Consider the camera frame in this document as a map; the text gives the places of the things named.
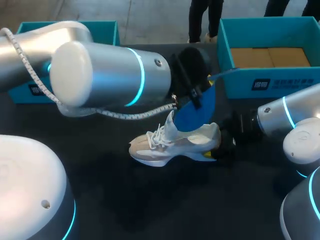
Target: person's leg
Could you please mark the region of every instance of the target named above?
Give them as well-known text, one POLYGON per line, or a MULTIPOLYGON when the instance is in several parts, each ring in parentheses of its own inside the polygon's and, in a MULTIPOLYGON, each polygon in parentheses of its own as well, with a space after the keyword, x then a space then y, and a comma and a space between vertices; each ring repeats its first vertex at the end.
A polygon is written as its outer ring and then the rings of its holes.
POLYGON ((282 17, 290 0, 269 0, 265 9, 265 17, 282 17))
POLYGON ((317 22, 320 21, 320 0, 308 0, 303 10, 302 16, 314 17, 317 22))
POLYGON ((200 42, 202 16, 207 10, 209 0, 192 0, 189 11, 189 42, 200 42))
POLYGON ((209 2, 209 36, 218 35, 219 22, 222 14, 224 0, 210 0, 209 2))

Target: teal cardboard box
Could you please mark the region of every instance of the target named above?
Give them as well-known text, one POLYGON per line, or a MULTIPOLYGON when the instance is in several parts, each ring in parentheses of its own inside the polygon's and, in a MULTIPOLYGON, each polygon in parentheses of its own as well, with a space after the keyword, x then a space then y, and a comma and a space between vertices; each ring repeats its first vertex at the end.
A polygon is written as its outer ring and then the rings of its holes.
MULTIPOLYGON (((22 22, 17 31, 17 34, 25 33, 35 29, 45 27, 50 24, 56 23, 55 21, 43 21, 43 22, 22 22)), ((120 45, 118 25, 116 21, 80 21, 91 32, 93 41, 99 44, 120 45)), ((50 86, 49 75, 41 78, 44 85, 52 91, 50 86)), ((47 98, 33 80, 15 87, 9 92, 10 97, 16 104, 46 104, 53 103, 47 98)))
POLYGON ((235 68, 233 49, 301 48, 310 66, 241 68, 223 78, 229 99, 281 98, 320 83, 320 26, 313 17, 221 19, 220 70, 235 68))

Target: white sneaker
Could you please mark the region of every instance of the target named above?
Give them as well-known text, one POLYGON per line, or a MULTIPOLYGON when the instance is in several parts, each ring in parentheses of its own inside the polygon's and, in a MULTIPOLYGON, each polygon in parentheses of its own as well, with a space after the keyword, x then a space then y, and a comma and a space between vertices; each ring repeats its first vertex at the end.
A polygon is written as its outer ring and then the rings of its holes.
POLYGON ((216 123, 204 124, 190 131, 178 131, 173 122, 174 111, 168 115, 165 125, 157 131, 148 131, 130 142, 130 155, 140 163, 163 167, 175 156, 186 156, 195 161, 216 161, 208 151, 217 149, 221 143, 221 132, 216 123))
POLYGON ((207 33, 204 37, 204 42, 207 44, 216 44, 218 40, 217 36, 210 37, 209 33, 207 33))

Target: glowing cyan light ring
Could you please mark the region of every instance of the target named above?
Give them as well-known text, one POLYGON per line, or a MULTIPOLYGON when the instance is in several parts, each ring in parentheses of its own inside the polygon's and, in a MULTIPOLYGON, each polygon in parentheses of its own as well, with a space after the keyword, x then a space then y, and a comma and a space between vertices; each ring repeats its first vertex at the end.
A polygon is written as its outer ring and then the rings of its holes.
POLYGON ((303 175, 302 173, 298 172, 298 170, 296 170, 296 172, 297 172, 298 174, 300 174, 300 176, 302 176, 302 177, 304 177, 304 178, 307 178, 306 175, 303 175))
POLYGON ((318 167, 311 175, 310 177, 310 181, 309 181, 309 196, 310 196, 310 201, 311 201, 311 205, 313 207, 313 210, 316 214, 316 216, 318 217, 318 219, 320 220, 320 212, 319 210, 317 209, 317 206, 316 206, 316 203, 315 203, 315 199, 314 199, 314 196, 313 196, 313 193, 312 193, 312 180, 314 179, 314 175, 315 175, 315 172, 319 169, 320 167, 318 167))
POLYGON ((141 56, 139 56, 139 54, 136 53, 135 50, 133 50, 129 47, 127 47, 127 49, 129 49, 131 52, 133 52, 134 55, 136 56, 136 58, 138 59, 138 62, 140 64, 140 69, 141 69, 141 82, 140 82, 140 88, 138 90, 138 93, 136 94, 136 96, 134 97, 134 99, 131 102, 124 105, 125 107, 132 106, 133 104, 135 104, 139 100, 139 98, 141 97, 142 91, 144 90, 144 86, 145 86, 145 68, 144 68, 144 64, 141 61, 141 56))
POLYGON ((291 118, 291 116, 290 116, 289 110, 288 110, 288 108, 287 108, 286 96, 284 96, 284 97, 282 98, 282 102, 283 102, 283 106, 284 106, 284 110, 285 110, 286 116, 288 117, 288 119, 289 119, 289 121, 290 121, 290 123, 291 123, 291 126, 292 126, 293 128, 295 128, 296 125, 294 124, 294 121, 292 121, 292 118, 291 118))
POLYGON ((76 218, 76 201, 74 201, 74 210, 73 210, 73 217, 72 217, 72 221, 71 221, 71 224, 69 226, 69 229, 68 231, 66 232, 66 234, 64 235, 64 237, 62 238, 62 240, 66 240, 73 225, 74 225, 74 222, 75 222, 75 218, 76 218))

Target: cable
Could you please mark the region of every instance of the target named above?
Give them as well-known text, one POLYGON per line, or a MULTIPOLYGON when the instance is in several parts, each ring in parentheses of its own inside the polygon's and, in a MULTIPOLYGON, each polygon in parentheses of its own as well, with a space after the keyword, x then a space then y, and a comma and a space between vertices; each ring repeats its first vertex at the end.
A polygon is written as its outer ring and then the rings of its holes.
POLYGON ((122 120, 141 120, 145 118, 149 118, 152 116, 155 116, 157 114, 166 112, 166 111, 171 111, 177 109, 176 105, 174 103, 166 104, 163 106, 160 106, 158 108, 155 108, 153 110, 144 112, 144 113, 138 113, 138 114, 124 114, 124 113, 117 113, 117 112, 112 112, 108 110, 104 110, 102 108, 69 108, 66 105, 63 105, 57 97, 49 91, 49 89, 44 85, 44 83, 40 80, 38 77, 37 73, 34 71, 33 67, 31 66, 30 62, 28 61, 24 51, 22 50, 21 46, 17 42, 14 34, 6 27, 2 28, 0 30, 0 36, 7 36, 8 40, 10 43, 13 45, 15 51, 19 55, 20 59, 22 60, 26 70, 34 80, 34 82, 37 84, 37 86, 41 89, 41 91, 53 102, 55 102, 57 105, 61 105, 61 107, 65 108, 66 111, 70 113, 98 113, 102 114, 111 118, 116 118, 116 119, 122 119, 122 120))

